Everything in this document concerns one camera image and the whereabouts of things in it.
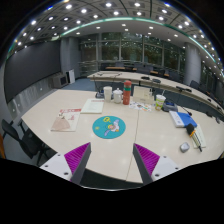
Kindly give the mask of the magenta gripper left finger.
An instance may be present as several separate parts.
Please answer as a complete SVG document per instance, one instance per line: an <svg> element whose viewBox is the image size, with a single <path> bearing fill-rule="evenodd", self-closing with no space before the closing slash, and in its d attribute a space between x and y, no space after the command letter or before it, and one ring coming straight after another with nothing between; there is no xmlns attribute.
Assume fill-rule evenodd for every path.
<svg viewBox="0 0 224 224"><path fill-rule="evenodd" d="M56 153L41 169L72 183L79 184L91 154L91 143L81 145L66 154Z"/></svg>

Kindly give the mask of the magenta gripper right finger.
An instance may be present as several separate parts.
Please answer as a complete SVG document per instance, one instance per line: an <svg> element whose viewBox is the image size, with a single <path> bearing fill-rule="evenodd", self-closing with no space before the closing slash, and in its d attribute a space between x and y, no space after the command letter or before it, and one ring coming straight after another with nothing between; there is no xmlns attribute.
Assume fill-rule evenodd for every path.
<svg viewBox="0 0 224 224"><path fill-rule="evenodd" d="M159 156L149 149L133 144L133 155L143 184L147 185L179 170L178 165L167 156Z"/></svg>

